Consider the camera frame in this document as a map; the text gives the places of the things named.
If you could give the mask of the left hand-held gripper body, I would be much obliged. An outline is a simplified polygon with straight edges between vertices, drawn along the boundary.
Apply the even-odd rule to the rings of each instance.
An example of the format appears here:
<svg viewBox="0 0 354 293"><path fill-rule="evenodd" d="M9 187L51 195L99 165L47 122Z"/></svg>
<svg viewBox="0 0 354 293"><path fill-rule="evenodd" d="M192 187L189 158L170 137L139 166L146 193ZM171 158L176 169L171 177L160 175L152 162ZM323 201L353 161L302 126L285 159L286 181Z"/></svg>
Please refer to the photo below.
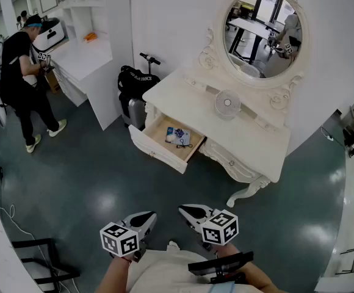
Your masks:
<svg viewBox="0 0 354 293"><path fill-rule="evenodd" d="M123 220L106 225L100 230L101 244L113 257L125 258L133 255L133 261L139 262L146 252L145 238L148 234L138 233Z"/></svg>

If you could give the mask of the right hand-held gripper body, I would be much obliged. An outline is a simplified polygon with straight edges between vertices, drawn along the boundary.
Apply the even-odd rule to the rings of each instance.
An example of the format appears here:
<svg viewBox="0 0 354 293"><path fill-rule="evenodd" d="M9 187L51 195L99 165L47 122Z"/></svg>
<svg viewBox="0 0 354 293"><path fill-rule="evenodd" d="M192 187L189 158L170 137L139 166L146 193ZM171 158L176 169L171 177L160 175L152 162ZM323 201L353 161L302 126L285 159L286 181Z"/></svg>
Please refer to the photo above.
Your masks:
<svg viewBox="0 0 354 293"><path fill-rule="evenodd" d="M201 236L205 243L226 245L239 234L238 217L226 209L214 214L201 224Z"/></svg>

